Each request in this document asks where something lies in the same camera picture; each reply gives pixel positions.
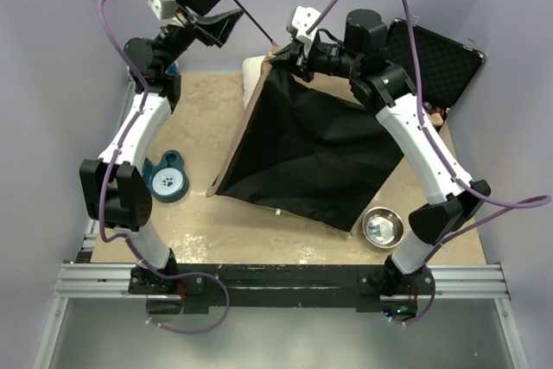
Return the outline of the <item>black tent pole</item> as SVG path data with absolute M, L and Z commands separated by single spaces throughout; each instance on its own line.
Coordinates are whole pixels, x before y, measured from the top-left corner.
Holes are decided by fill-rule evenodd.
M 269 35 L 269 33 L 262 27 L 262 25 L 257 21 L 257 19 L 251 14 L 250 11 L 247 10 L 247 8 L 239 1 L 239 0 L 232 0 L 240 9 L 241 11 L 248 17 L 248 19 L 253 23 L 253 25 L 263 34 L 263 36 L 270 42 L 272 47 L 277 47 L 277 42 L 273 39 L 272 36 Z

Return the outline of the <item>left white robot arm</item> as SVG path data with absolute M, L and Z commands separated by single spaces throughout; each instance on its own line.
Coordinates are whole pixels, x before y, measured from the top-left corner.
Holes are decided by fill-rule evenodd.
M 97 158 L 80 164 L 79 178 L 86 211 L 99 223 L 101 239 L 105 243 L 122 239 L 137 260 L 132 277 L 169 293 L 179 283 L 179 272 L 175 254 L 150 220 L 152 195 L 142 177 L 143 165 L 153 139 L 181 97 L 181 76 L 170 68 L 197 41 L 223 47 L 243 12 L 212 15 L 221 0 L 142 0 L 162 23 L 159 34 L 119 44 L 105 17 L 108 1 L 97 2 L 100 24 L 136 90 L 114 138 Z

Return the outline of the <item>white pillow cushion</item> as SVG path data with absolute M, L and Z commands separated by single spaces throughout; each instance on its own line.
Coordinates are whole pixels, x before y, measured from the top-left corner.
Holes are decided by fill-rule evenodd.
M 259 55 L 246 58 L 242 64 L 243 75 L 243 106 L 247 109 L 254 105 L 263 88 L 266 78 L 265 63 L 269 60 L 269 55 Z

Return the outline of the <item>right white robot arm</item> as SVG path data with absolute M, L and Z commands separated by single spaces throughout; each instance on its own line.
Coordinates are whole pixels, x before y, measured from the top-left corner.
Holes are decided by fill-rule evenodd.
M 353 96 L 391 135 L 416 172 L 427 202 L 410 214 L 410 233 L 385 262 L 387 288 L 403 294 L 415 284 L 415 272 L 432 250 L 481 208 L 483 202 L 474 193 L 488 196 L 491 189 L 458 165 L 421 110 L 419 87 L 388 59 L 388 28 L 381 15 L 350 12 L 343 40 L 331 43 L 320 39 L 320 18 L 314 8 L 296 7 L 287 23 L 291 42 L 271 61 L 307 82 L 317 73 L 347 79 Z

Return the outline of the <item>tan black pet tent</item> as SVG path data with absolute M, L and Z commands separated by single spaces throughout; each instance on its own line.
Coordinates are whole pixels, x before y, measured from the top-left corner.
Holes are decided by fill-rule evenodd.
M 270 63 L 207 196 L 282 209 L 350 231 L 403 158 L 388 132 L 353 100 L 346 80 L 316 75 L 322 89 Z

